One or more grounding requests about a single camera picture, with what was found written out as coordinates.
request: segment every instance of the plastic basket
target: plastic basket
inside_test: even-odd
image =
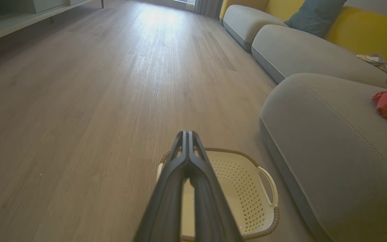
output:
[[[280,211],[278,193],[270,174],[250,156],[218,148],[205,148],[210,163],[244,240],[256,239],[272,233],[278,226]],[[167,155],[161,159],[157,181]],[[273,202],[270,201],[260,173],[270,182]],[[183,190],[181,232],[184,241],[195,240],[194,188],[186,181]]]

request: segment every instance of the floor plank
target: floor plank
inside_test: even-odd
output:
[[[217,20],[93,2],[0,39],[0,241],[131,241],[180,130],[254,157],[312,241],[258,135],[275,84]]]

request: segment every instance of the brown woven rim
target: brown woven rim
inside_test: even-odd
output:
[[[220,148],[211,148],[211,147],[205,147],[204,149],[206,151],[220,151],[220,152],[226,152],[226,153],[233,153],[233,154],[241,155],[241,156],[244,156],[247,159],[249,159],[249,161],[251,161],[255,165],[255,167],[259,166],[256,163],[256,161],[250,155],[246,155],[246,154],[244,154],[242,152],[239,152],[239,151],[220,149]],[[166,154],[163,155],[160,163],[165,163],[166,158],[168,157],[169,153],[170,153],[170,151],[168,151]],[[264,236],[267,236],[267,235],[271,234],[277,228],[279,221],[280,221],[280,210],[279,210],[278,206],[276,206],[276,207],[274,207],[274,219],[273,219],[272,224],[264,231],[242,235],[243,240],[257,239],[257,238],[264,237]],[[195,237],[194,236],[185,236],[185,235],[183,235],[181,237],[181,239],[183,241],[189,241],[189,242],[195,241]]]

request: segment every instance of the gray wall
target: gray wall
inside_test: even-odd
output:
[[[387,15],[387,0],[347,0],[345,5]]]

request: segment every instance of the gray pillow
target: gray pillow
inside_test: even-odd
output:
[[[305,0],[298,12],[285,22],[299,29],[324,38],[347,0]]]

